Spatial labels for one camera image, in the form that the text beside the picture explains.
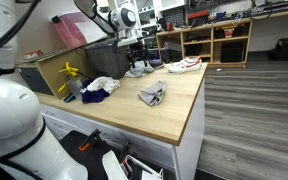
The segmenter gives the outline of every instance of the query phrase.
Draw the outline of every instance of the shoe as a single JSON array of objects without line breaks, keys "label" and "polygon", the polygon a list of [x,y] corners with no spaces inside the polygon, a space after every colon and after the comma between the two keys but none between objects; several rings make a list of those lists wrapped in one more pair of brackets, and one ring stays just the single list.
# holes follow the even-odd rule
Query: shoe
[{"label": "shoe", "polygon": [[159,69],[162,68],[165,63],[162,62],[161,60],[149,60],[148,63],[154,68],[154,69]]},{"label": "shoe", "polygon": [[200,57],[189,59],[185,58],[180,62],[173,63],[172,66],[168,68],[168,72],[170,73],[183,73],[188,71],[198,71],[202,67],[202,59]]},{"label": "shoe", "polygon": [[179,62],[172,63],[171,65],[173,66],[173,65],[176,65],[178,63],[182,63],[183,61],[186,61],[187,63],[195,63],[198,59],[201,59],[201,57],[200,56],[197,56],[195,58],[186,57],[186,58],[180,60]]}]

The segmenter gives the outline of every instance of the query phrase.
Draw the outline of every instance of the black trash can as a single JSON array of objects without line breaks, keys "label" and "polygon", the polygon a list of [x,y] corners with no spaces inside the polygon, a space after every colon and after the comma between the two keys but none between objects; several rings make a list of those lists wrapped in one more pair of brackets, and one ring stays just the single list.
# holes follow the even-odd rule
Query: black trash can
[{"label": "black trash can", "polygon": [[107,76],[121,79],[129,70],[128,46],[114,48],[115,39],[86,47],[85,54],[96,77]]}]

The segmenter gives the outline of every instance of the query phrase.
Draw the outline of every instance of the wooden shelf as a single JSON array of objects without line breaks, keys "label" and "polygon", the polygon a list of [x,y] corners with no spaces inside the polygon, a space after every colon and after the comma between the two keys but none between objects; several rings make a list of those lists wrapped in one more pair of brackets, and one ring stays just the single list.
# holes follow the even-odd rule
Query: wooden shelf
[{"label": "wooden shelf", "polygon": [[245,64],[245,61],[222,63],[219,59],[215,59],[209,63],[210,67],[245,67]]},{"label": "wooden shelf", "polygon": [[184,45],[192,45],[192,44],[203,44],[203,43],[210,43],[211,40],[204,40],[204,41],[196,41],[196,42],[185,42]]},{"label": "wooden shelf", "polygon": [[234,40],[242,40],[242,39],[248,39],[248,36],[214,39],[213,42],[234,41]]},{"label": "wooden shelf", "polygon": [[200,53],[200,55],[196,55],[196,56],[185,56],[185,57],[189,57],[189,58],[193,58],[193,57],[197,57],[197,56],[200,56],[201,58],[206,58],[206,57],[211,57],[211,54],[210,52],[207,52],[207,51],[202,51]]}]

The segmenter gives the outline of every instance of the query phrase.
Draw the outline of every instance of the gray cloth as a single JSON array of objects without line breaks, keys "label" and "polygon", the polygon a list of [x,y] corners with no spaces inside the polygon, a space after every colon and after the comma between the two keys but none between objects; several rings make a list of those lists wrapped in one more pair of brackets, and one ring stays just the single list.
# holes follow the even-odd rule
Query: gray cloth
[{"label": "gray cloth", "polygon": [[125,77],[142,77],[146,73],[154,71],[154,68],[147,62],[145,67],[144,61],[136,61],[135,68],[131,66],[130,70],[125,73]]},{"label": "gray cloth", "polygon": [[138,95],[146,104],[155,106],[162,102],[165,91],[166,81],[157,81],[154,85],[142,90]]}]

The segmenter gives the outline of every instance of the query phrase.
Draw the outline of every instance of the yellow object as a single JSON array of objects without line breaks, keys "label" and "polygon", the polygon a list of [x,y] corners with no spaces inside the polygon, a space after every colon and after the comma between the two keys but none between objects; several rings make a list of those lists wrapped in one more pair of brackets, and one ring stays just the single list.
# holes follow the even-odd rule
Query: yellow object
[{"label": "yellow object", "polygon": [[59,73],[65,72],[66,75],[72,76],[72,78],[75,78],[77,76],[78,69],[71,67],[69,62],[65,63],[65,69],[62,69],[59,71]]},{"label": "yellow object", "polygon": [[228,25],[228,26],[223,26],[223,27],[216,28],[215,30],[236,28],[236,27],[238,27],[238,26],[245,26],[245,24],[239,24],[239,25]]},{"label": "yellow object", "polygon": [[63,90],[66,88],[66,86],[67,86],[67,83],[63,84],[63,86],[61,86],[61,87],[57,90],[57,92],[63,91]]}]

